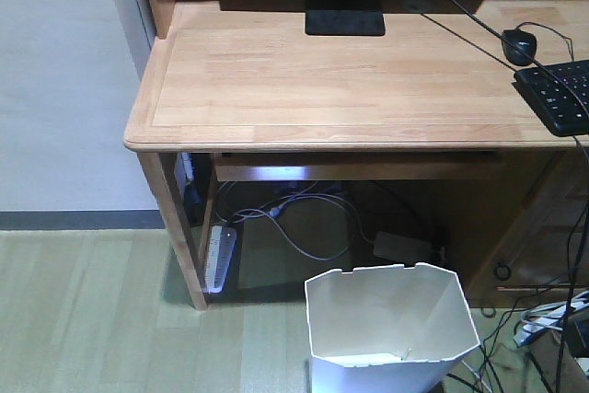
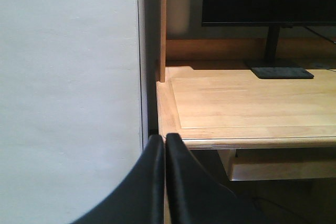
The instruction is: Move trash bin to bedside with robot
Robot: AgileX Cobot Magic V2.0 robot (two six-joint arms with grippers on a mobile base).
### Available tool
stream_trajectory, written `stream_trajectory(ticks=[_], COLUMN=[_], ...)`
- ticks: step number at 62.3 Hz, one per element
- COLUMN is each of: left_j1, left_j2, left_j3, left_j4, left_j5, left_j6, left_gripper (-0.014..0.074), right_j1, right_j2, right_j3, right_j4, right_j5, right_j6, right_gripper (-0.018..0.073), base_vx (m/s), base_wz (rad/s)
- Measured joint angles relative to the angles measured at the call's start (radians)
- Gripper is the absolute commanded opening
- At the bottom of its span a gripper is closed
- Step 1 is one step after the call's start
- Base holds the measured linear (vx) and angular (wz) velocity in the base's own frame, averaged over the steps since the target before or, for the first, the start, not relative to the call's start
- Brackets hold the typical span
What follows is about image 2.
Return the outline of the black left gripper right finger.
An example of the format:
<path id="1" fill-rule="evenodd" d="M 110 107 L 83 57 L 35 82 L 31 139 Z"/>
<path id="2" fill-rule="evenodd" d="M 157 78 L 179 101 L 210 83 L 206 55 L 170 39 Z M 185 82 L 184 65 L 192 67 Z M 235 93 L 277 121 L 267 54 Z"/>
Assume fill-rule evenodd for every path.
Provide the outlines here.
<path id="1" fill-rule="evenodd" d="M 253 204 L 211 177 L 179 134 L 167 134 L 165 147 L 172 223 L 265 223 Z"/>

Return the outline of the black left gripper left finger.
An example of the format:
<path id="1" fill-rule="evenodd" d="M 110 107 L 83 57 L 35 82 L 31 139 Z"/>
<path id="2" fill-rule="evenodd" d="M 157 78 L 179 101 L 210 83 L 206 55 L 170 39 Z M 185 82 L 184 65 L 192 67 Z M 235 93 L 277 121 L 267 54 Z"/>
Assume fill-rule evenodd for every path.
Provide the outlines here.
<path id="1" fill-rule="evenodd" d="M 164 182 L 164 142 L 151 135 L 118 187 L 74 223 L 163 223 Z"/>

